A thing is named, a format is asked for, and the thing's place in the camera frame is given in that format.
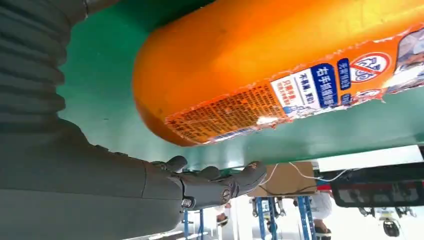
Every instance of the blue metal frame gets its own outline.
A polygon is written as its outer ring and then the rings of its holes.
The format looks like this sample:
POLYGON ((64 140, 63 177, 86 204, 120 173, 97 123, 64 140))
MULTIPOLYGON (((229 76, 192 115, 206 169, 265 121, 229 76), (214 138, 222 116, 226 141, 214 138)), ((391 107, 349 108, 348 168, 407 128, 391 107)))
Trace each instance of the blue metal frame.
POLYGON ((189 211, 184 209, 184 238, 189 237, 189 211))
POLYGON ((200 240, 203 240, 203 233, 204 231, 204 220, 203 220, 203 209, 200 209, 200 226, 199 226, 199 230, 197 231, 197 234, 200 234, 200 240))
POLYGON ((272 240, 277 240, 277 224, 276 224, 276 219, 275 219, 275 212, 276 210, 274 209, 274 204, 275 204, 275 199, 274 197, 268 197, 268 204, 269 204, 269 220, 271 222, 271 234, 272 234, 272 240))
POLYGON ((300 212, 300 219, 302 221, 302 229, 303 229, 303 239, 304 240, 310 240, 309 238, 309 232, 308 232, 308 225, 306 221, 306 210, 305 210, 305 202, 304 202, 303 196, 297 197, 297 204, 299 206, 299 212, 300 212))
POLYGON ((307 220, 309 222, 310 235, 312 236, 312 240, 317 240, 317 235, 315 233, 315 226, 314 226, 314 218, 312 217, 310 198, 309 196, 304 196, 303 199, 304 199, 304 205, 306 207, 307 220))
POLYGON ((265 240, 264 212, 262 211, 262 197, 256 198, 257 216, 259 219, 260 238, 265 240))

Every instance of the green surface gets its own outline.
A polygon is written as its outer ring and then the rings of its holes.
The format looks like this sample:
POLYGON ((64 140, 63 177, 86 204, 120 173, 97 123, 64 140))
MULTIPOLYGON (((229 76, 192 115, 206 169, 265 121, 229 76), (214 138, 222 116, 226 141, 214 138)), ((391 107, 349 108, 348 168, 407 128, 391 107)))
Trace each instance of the green surface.
POLYGON ((126 0, 80 23, 62 68, 67 82, 59 91, 67 108, 61 115, 78 124, 92 144, 147 161, 183 155, 195 169, 314 159, 424 140, 424 87, 385 96, 386 103, 374 100, 210 146, 182 148, 155 136, 133 102, 136 53, 155 27, 207 2, 126 0))

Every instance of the cardboard box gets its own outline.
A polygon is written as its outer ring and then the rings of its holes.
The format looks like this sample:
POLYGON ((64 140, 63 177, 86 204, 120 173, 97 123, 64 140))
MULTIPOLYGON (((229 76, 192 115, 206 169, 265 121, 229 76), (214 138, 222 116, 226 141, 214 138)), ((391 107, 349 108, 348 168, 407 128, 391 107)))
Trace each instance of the cardboard box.
MULTIPOLYGON (((314 169, 310 162, 294 163, 305 176, 314 176, 314 169)), ((274 165, 266 166, 266 180, 271 176, 274 165)), ((262 186, 258 186, 248 194, 249 197, 268 196, 305 196, 317 192, 316 181, 301 176, 289 163, 279 163, 271 179, 262 186)))

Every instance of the gray robotic arm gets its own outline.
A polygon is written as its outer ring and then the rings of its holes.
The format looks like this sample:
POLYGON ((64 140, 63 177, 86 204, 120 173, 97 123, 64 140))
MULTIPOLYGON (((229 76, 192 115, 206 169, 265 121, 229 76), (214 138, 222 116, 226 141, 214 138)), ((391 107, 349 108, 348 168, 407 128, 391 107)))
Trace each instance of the gray robotic arm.
POLYGON ((118 240, 174 228, 184 208, 221 205, 265 177, 260 162, 215 168, 149 163, 91 145, 58 117, 59 65, 74 24, 116 0, 0 1, 0 239, 118 240))

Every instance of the barcode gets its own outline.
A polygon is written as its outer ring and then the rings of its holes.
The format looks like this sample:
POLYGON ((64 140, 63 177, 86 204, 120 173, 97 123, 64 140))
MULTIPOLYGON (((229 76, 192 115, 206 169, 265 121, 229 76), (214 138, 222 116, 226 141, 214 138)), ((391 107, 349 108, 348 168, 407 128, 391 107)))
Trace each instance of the barcode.
POLYGON ((251 127, 247 127, 247 128, 242 128, 239 129, 237 131, 232 131, 223 135, 219 135, 213 138, 213 140, 224 140, 224 139, 229 139, 235 135, 239 135, 239 134, 244 134, 244 133, 248 133, 248 132, 252 132, 254 129, 251 127))

